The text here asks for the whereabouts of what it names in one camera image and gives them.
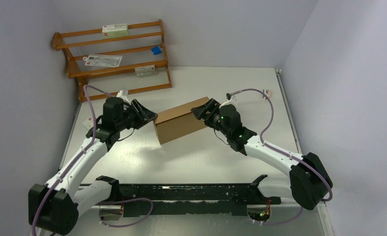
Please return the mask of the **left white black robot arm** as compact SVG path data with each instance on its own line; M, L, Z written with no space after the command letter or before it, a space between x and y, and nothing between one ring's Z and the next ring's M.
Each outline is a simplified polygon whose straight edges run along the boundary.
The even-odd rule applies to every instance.
M120 139L125 129L140 129L158 114L141 105L136 99L127 102L109 97L103 104L103 114L94 121L79 150L64 168L45 184L35 184L28 193L31 233L41 228L62 236L71 232L78 218L98 203L120 204L123 197L119 181L100 176L83 190L79 189L94 165Z

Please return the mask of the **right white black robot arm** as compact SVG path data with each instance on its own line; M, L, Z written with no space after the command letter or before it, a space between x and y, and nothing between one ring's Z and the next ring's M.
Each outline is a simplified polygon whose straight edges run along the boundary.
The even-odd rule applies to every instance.
M259 159L284 174L284 177L267 176L258 181L250 190L253 202L261 204L268 197L280 197L293 199L304 209L313 210L319 202L331 199L333 183L316 154L294 153L263 140L243 126L233 104L221 105L211 99L191 112L207 127L221 132L231 149Z

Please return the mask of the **brown cardboard box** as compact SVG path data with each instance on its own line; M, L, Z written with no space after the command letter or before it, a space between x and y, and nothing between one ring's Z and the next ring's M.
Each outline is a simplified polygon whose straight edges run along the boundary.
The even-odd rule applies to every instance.
M195 118L191 109L208 101L208 97L203 97L158 113L154 120L154 129L159 143L162 145L206 128L202 121Z

